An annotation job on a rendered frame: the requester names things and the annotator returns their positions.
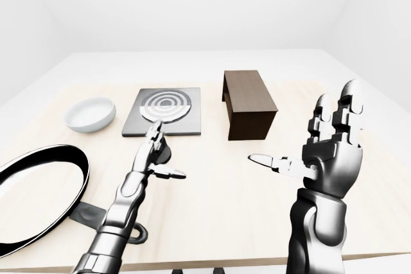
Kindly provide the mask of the silver robot right hand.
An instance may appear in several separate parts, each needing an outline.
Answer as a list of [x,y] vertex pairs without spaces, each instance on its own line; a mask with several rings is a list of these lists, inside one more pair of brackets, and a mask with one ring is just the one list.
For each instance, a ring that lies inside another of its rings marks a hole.
[[317,100],[301,159],[257,153],[248,159],[276,173],[302,178],[307,189],[342,199],[356,182],[362,164],[362,113],[361,83],[354,79],[344,85],[336,111],[328,94]]

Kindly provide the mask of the silver robot left hand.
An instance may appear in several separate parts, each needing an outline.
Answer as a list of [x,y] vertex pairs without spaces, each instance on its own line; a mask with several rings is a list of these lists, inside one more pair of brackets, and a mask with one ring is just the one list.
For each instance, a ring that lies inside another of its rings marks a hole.
[[144,142],[135,156],[132,171],[146,176],[155,175],[157,178],[185,179],[185,173],[166,165],[171,158],[171,148],[166,142],[162,125],[162,121],[156,121],[146,132]]

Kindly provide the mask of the flat dark stove plate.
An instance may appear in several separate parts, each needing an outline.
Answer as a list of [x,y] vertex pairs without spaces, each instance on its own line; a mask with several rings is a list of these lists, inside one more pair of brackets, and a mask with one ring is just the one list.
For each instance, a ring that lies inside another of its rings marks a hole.
[[200,135],[200,88],[141,89],[121,134],[143,137],[156,121],[162,121],[161,130],[166,135]]

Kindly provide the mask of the black frying pan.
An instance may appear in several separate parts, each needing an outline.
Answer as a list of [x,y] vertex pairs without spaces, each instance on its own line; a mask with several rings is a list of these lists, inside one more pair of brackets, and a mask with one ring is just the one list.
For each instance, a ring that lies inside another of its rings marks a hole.
[[4,246],[5,250],[12,252],[14,250],[18,250],[20,247],[37,241],[57,227],[57,225],[65,220],[66,217],[70,217],[72,220],[94,230],[97,230],[100,227],[103,217],[106,214],[106,210],[80,201],[89,181],[90,164],[87,155],[76,146],[57,144],[42,147],[21,155],[0,167],[0,184],[18,172],[30,167],[51,162],[68,162],[78,166],[81,169],[83,183],[80,192],[76,195],[70,206],[68,206],[68,208],[66,208],[66,210],[43,231],[15,243],[0,242],[0,246]]

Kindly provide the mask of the white bowl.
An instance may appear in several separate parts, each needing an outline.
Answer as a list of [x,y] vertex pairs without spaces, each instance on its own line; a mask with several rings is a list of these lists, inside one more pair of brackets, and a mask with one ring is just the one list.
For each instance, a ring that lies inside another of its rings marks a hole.
[[109,98],[94,97],[74,104],[63,117],[64,124],[78,133],[97,132],[116,116],[116,106]]

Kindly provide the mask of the dark brown wooden box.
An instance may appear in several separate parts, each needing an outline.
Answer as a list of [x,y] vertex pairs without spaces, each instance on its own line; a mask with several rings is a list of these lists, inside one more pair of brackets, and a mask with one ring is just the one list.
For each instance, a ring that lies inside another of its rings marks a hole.
[[257,70],[225,71],[222,101],[230,141],[266,139],[278,108]]

